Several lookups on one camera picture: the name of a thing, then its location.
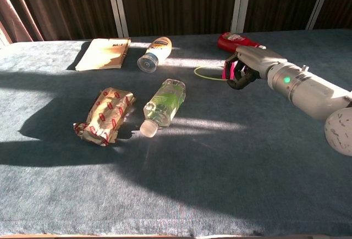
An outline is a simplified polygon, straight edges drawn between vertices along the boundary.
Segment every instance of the red ketchup bottle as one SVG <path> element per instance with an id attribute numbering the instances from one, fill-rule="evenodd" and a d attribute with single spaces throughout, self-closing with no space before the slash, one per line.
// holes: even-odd
<path id="1" fill-rule="evenodd" d="M 262 46 L 257 42 L 253 42 L 247 37 L 242 37 L 240 35 L 233 34 L 230 32 L 226 32 L 222 34 L 218 39 L 218 47 L 225 51 L 234 53 L 238 46 L 252 46 L 252 47 L 266 48 L 265 46 Z"/>

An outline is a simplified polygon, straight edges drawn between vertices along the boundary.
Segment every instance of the crumpled food wrapper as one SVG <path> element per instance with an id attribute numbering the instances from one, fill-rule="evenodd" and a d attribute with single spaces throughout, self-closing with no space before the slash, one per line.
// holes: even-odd
<path id="1" fill-rule="evenodd" d="M 106 88 L 96 99 L 87 121 L 73 124 L 76 134 L 103 147 L 115 143 L 118 129 L 135 100 L 131 92 Z"/>

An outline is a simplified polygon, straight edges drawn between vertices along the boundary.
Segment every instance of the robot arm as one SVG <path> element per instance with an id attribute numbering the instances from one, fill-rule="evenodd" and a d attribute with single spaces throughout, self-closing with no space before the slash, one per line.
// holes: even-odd
<path id="1" fill-rule="evenodd" d="M 352 156 L 352 93 L 289 63 L 268 49 L 241 46 L 231 61 L 238 60 L 230 87 L 241 90 L 256 79 L 289 99 L 296 107 L 324 121 L 328 143 L 338 152 Z"/>

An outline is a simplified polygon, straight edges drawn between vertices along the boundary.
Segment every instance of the brown curtain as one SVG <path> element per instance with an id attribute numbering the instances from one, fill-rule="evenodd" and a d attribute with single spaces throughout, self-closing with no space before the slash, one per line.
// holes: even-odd
<path id="1" fill-rule="evenodd" d="M 18 14 L 8 15 L 12 21 L 4 20 L 5 28 L 12 36 L 15 36 L 14 28 L 19 28 L 11 27 L 11 23 L 18 22 L 18 18 L 30 36 L 28 40 L 41 40 L 41 37 L 44 40 L 77 40 L 117 36 L 110 0 L 9 1 Z"/>
<path id="2" fill-rule="evenodd" d="M 315 29 L 352 29 L 352 0 L 325 0 Z"/>
<path id="3" fill-rule="evenodd" d="M 123 0 L 130 36 L 229 31 L 234 0 Z"/>
<path id="4" fill-rule="evenodd" d="M 249 0 L 244 32 L 305 29 L 316 0 Z"/>

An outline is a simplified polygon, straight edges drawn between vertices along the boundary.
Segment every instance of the yellow rubber band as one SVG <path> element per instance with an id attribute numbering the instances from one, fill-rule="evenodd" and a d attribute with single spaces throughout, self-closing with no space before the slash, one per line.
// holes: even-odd
<path id="1" fill-rule="evenodd" d="M 209 67 L 209 66 L 199 66 L 199 67 L 195 68 L 195 69 L 194 69 L 194 74 L 197 75 L 197 76 L 199 76 L 199 77 L 201 77 L 201 78 L 207 79 L 207 80 L 212 80 L 212 81 L 227 81 L 226 79 L 219 79 L 219 78 L 207 77 L 207 76 L 204 76 L 204 75 L 201 75 L 201 74 L 197 73 L 197 70 L 202 69 L 202 68 L 207 68 L 207 67 Z"/>

